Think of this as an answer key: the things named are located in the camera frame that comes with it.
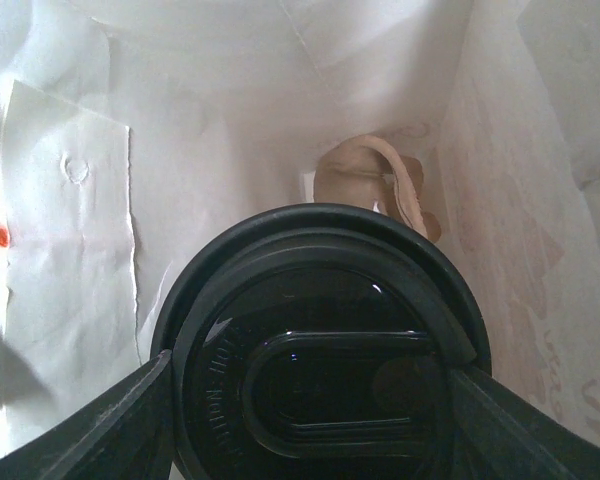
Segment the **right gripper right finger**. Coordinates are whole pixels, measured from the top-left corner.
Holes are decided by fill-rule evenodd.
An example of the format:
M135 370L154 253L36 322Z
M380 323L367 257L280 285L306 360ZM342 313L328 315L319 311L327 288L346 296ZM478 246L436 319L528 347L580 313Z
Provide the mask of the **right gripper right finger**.
M600 479L600 448L472 366L449 371L453 479Z

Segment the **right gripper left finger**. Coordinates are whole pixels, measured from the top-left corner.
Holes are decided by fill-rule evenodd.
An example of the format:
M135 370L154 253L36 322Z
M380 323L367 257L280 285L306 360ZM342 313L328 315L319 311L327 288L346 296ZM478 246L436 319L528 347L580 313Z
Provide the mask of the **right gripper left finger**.
M163 350L0 459L0 479L167 479L173 456L171 352Z

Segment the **cream bear paper bag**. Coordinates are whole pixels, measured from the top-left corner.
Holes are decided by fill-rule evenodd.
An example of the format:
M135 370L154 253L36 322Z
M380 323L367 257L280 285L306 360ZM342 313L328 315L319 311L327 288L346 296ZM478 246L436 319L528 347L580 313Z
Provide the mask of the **cream bear paper bag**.
M0 1L0 458L360 134L422 162L495 377L600 447L600 1Z

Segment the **cardboard cup carrier tray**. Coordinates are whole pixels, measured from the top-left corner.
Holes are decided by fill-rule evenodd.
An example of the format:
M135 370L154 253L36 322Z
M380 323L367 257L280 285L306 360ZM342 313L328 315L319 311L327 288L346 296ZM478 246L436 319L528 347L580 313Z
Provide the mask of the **cardboard cup carrier tray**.
M386 215L437 242L441 226L420 203L424 171L419 160L402 156L382 138L359 135L325 153L314 181L316 203L354 206Z

